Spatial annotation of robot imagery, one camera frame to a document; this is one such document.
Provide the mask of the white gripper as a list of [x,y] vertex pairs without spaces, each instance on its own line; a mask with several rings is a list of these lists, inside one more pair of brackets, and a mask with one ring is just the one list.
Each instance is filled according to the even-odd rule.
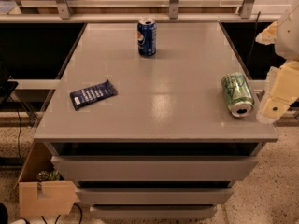
[[278,21],[263,29],[255,41],[275,43],[276,54],[287,61],[280,68],[271,67],[265,81],[265,94],[259,104],[256,118],[263,124],[279,120],[299,98],[299,0]]

